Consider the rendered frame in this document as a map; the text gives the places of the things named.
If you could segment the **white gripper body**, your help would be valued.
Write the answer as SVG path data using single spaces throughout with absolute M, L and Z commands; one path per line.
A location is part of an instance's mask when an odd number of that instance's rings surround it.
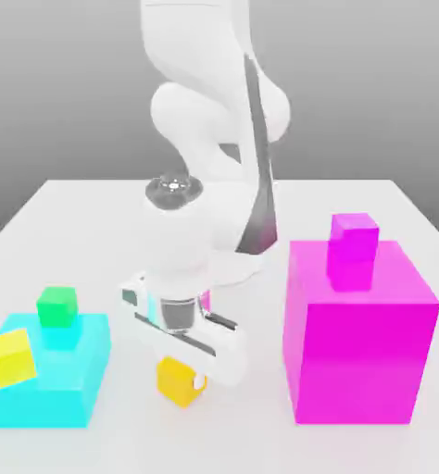
M 138 308 L 122 302 L 124 322 L 159 358 L 171 357 L 213 381 L 234 386 L 247 368 L 245 333 L 237 323 L 215 313 L 197 312 L 185 332 L 166 332 L 152 324 Z

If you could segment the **small orange cube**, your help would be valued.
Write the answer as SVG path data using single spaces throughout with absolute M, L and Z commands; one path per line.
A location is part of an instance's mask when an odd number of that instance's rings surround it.
M 196 372 L 182 362 L 166 356 L 157 363 L 157 389 L 181 408 L 188 407 L 207 387 L 207 377 L 195 386 Z

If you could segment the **small green cube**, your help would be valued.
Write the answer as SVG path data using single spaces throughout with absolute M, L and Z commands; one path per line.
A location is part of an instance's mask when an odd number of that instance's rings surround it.
M 78 315 L 74 287 L 48 286 L 36 302 L 40 324 L 44 328 L 69 328 Z

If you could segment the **small magenta cube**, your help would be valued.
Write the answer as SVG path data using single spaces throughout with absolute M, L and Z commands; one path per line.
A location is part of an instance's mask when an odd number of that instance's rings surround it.
M 332 216 L 327 276 L 337 292 L 368 291 L 379 242 L 379 226 L 367 213 Z

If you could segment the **small yellow cube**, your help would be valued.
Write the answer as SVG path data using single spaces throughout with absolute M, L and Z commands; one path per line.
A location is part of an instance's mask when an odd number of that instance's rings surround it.
M 0 334 L 0 389 L 37 377 L 25 328 Z

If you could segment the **large magenta box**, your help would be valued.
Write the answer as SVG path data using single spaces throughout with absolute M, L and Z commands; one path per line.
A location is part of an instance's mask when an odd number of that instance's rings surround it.
M 289 246 L 282 354 L 298 424 L 408 424 L 439 301 L 400 245 L 379 243 L 365 292 L 337 292 L 327 244 Z

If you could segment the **large cyan box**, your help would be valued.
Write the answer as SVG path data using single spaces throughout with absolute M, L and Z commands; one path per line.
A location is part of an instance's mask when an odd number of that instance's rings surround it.
M 37 377 L 0 389 L 0 429 L 85 428 L 111 350 L 106 314 L 79 314 L 69 328 L 44 328 L 36 314 L 11 314 L 0 334 L 26 329 Z

